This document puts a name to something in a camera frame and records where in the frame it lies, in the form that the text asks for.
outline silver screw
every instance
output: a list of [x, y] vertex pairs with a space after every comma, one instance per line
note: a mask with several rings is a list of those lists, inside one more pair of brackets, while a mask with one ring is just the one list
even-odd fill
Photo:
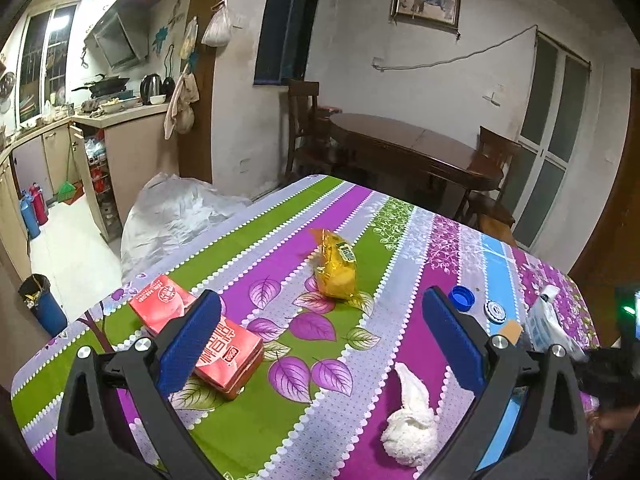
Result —
[[81, 346], [78, 349], [78, 357], [81, 359], [87, 359], [91, 355], [91, 347], [90, 346]]
[[562, 345], [553, 345], [551, 351], [556, 357], [564, 357], [566, 355], [566, 350]]
[[496, 348], [499, 348], [500, 350], [504, 350], [505, 348], [507, 348], [507, 346], [509, 346], [509, 341], [507, 340], [507, 338], [505, 338], [505, 336], [498, 334], [491, 338], [491, 344]]
[[151, 348], [151, 339], [149, 339], [148, 337], [138, 339], [134, 346], [138, 352], [146, 352]]

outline blue stripe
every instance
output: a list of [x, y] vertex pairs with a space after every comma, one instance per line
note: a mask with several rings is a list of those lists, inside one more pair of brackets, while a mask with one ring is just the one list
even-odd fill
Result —
[[[514, 300], [513, 285], [508, 262], [505, 259], [502, 243], [482, 234], [482, 248], [484, 249], [484, 260], [486, 263], [486, 298], [487, 301], [496, 301], [504, 309], [507, 319], [516, 319], [518, 306]], [[489, 323], [489, 334], [494, 335], [500, 330], [501, 325], [491, 321]], [[489, 445], [484, 458], [480, 462], [478, 469], [482, 469], [498, 462], [500, 456], [511, 435], [518, 412], [520, 411], [520, 398], [512, 397], [507, 405], [507, 409], [502, 416], [502, 421], [495, 432], [494, 439]]]

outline red bottle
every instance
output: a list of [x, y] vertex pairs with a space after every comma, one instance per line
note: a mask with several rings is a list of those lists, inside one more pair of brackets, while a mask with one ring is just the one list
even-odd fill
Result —
[[44, 197], [40, 186], [34, 182], [33, 186], [29, 188], [29, 193], [33, 196], [33, 208], [36, 211], [36, 220], [38, 220], [38, 225], [46, 224], [47, 221], [49, 221], [49, 218], [47, 217]]

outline table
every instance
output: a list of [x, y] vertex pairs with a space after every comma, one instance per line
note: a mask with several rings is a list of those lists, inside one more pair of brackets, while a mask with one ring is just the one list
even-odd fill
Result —
[[[312, 227], [353, 242], [359, 301], [334, 303], [314, 294]], [[472, 400], [422, 320], [420, 298], [431, 285], [446, 292], [457, 284], [471, 288], [477, 300], [471, 313], [494, 333], [497, 326], [482, 309], [485, 300], [498, 301], [510, 317], [521, 319], [540, 287], [553, 283], [561, 289], [556, 307], [565, 330], [581, 345], [597, 343], [580, 292], [553, 267], [382, 193], [309, 176], [137, 275], [103, 301], [104, 314], [100, 305], [90, 309], [94, 331], [76, 320], [18, 371], [14, 413], [32, 453], [53, 476], [60, 400], [77, 350], [89, 344], [100, 351], [104, 336], [121, 350], [142, 336], [127, 301], [164, 272], [193, 294], [218, 291], [229, 318], [249, 328], [259, 319], [272, 340], [265, 362], [237, 399], [225, 402], [196, 379], [171, 397], [196, 443], [227, 479], [326, 480], [339, 472], [347, 480], [411, 480], [416, 470], [390, 459], [379, 441], [386, 418], [400, 405], [394, 362], [407, 364], [428, 387], [439, 448]], [[314, 316], [294, 321], [303, 307]], [[104, 333], [98, 333], [103, 315]], [[122, 395], [121, 402], [143, 456], [155, 463], [131, 400]]]
[[491, 191], [502, 170], [475, 148], [402, 121], [362, 114], [335, 114], [331, 134], [353, 150], [365, 170], [386, 169], [402, 176], [431, 173], [469, 190]]

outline red box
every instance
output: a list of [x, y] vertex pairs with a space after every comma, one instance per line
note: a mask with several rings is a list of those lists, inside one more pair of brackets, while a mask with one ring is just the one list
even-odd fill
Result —
[[[143, 288], [129, 303], [155, 335], [170, 319], [184, 316], [194, 301], [194, 296], [163, 274]], [[195, 371], [226, 398], [234, 399], [263, 357], [262, 338], [221, 316]]]

